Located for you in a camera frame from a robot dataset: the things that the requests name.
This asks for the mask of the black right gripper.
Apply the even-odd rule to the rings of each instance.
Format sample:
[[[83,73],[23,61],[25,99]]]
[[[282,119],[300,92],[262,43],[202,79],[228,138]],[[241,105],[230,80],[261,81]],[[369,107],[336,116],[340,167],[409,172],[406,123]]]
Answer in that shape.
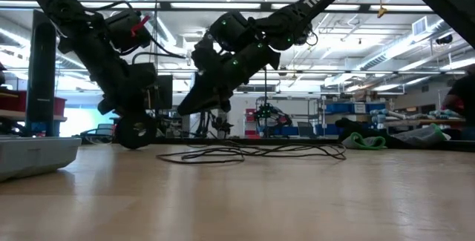
[[[232,91],[267,65],[278,69],[280,58],[281,54],[267,44],[255,42],[229,59],[213,62],[204,77],[196,76],[193,87],[178,105],[178,113],[190,115],[223,106],[229,110]]]

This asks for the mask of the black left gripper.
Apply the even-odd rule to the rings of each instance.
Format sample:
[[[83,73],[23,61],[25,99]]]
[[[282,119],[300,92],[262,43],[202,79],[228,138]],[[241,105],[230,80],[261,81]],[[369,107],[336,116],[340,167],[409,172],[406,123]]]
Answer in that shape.
[[[109,30],[106,27],[68,25],[60,27],[61,52],[77,55],[103,92],[99,111],[107,113],[116,110],[127,116],[142,113],[143,89],[151,84],[151,68],[128,64],[120,56],[120,50],[130,50],[151,43],[148,30],[141,27],[120,26]]]

